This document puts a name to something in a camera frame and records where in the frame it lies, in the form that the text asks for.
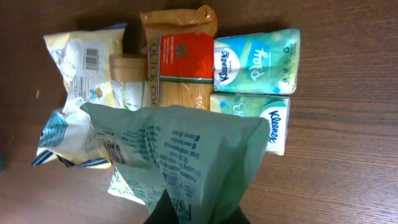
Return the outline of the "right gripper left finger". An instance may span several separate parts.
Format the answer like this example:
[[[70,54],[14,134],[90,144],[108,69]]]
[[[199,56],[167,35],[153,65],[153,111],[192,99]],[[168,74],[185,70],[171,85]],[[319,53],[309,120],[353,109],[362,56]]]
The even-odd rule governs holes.
[[[179,224],[178,216],[167,190],[164,190],[154,211],[150,214],[144,224]]]

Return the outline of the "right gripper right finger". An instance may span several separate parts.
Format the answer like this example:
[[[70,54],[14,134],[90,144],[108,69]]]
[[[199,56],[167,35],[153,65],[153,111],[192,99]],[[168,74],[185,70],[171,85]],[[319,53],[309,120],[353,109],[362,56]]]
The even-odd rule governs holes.
[[[251,224],[251,222],[246,218],[241,207],[238,207],[227,219],[222,221],[222,224]]]

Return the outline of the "green wet wipes pack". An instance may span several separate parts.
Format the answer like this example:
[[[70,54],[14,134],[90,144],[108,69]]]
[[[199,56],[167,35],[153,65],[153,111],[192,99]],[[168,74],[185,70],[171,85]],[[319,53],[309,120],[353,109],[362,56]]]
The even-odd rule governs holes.
[[[183,106],[130,111],[85,103],[81,108],[102,142],[146,130],[154,177],[168,191],[179,223],[227,219],[253,181],[268,142],[269,122],[259,117]]]

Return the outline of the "Kleenex tissue pack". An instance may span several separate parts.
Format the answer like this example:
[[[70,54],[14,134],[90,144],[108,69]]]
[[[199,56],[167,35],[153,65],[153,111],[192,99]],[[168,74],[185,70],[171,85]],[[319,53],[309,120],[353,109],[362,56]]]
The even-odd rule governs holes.
[[[214,91],[290,95],[297,88],[298,29],[220,37],[214,41]]]
[[[290,112],[288,96],[214,93],[210,96],[210,111],[267,119],[270,131],[266,151],[284,155]]]

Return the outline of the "orange spaghetti packet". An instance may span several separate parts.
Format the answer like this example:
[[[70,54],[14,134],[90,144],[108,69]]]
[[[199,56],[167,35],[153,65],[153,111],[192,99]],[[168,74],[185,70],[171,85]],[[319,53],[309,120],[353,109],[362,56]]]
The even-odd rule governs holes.
[[[150,106],[208,110],[218,28],[215,11],[203,5],[142,12],[140,17],[147,41]]]

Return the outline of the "cream snack bag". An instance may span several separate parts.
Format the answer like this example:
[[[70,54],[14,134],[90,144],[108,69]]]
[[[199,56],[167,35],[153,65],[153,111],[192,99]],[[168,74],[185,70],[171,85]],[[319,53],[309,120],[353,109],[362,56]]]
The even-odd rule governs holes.
[[[81,105],[114,107],[109,56],[123,51],[126,23],[100,30],[44,36],[67,92],[64,106],[53,110],[42,130],[32,166],[58,159],[69,168],[108,169],[111,159]]]

